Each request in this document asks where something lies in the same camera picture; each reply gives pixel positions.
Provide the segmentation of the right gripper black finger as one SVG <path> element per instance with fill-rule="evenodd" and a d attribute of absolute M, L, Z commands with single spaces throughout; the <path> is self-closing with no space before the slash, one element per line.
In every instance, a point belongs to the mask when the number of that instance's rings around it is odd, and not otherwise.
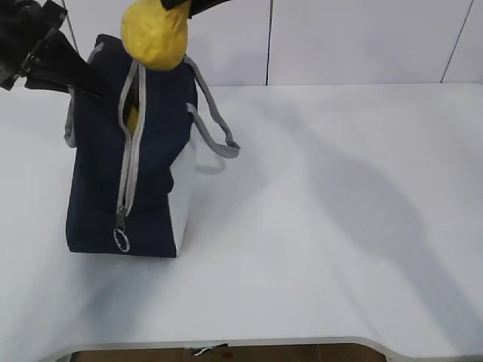
<path fill-rule="evenodd" d="M 197 14 L 200 14 L 228 1 L 229 0 L 192 0 L 189 10 L 189 18 L 192 18 Z"/>
<path fill-rule="evenodd" d="M 165 10 L 172 10 L 177 6 L 180 6 L 187 2 L 187 0 L 160 0 Z"/>

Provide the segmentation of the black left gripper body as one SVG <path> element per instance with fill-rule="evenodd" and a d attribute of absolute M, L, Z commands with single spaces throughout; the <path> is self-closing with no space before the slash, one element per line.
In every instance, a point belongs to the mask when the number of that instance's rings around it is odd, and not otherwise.
<path fill-rule="evenodd" d="M 28 75 L 34 60 L 60 30 L 67 10 L 54 1 L 1 2 L 1 88 Z"/>

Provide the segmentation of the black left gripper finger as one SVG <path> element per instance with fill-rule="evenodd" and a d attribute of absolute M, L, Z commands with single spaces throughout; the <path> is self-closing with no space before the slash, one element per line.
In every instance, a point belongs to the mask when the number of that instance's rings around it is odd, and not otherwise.
<path fill-rule="evenodd" d="M 93 97 L 108 94 L 105 78 L 57 31 L 33 55 L 26 74 L 25 88 L 68 93 L 69 89 Z"/>

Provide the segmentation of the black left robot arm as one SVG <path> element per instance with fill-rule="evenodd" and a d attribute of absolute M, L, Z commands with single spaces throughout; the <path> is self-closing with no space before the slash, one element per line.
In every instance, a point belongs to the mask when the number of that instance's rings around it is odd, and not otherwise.
<path fill-rule="evenodd" d="M 108 93 L 103 77 L 61 31 L 66 20 L 67 9 L 54 1 L 1 2 L 1 88 L 9 91 L 25 78 L 32 90 Z"/>

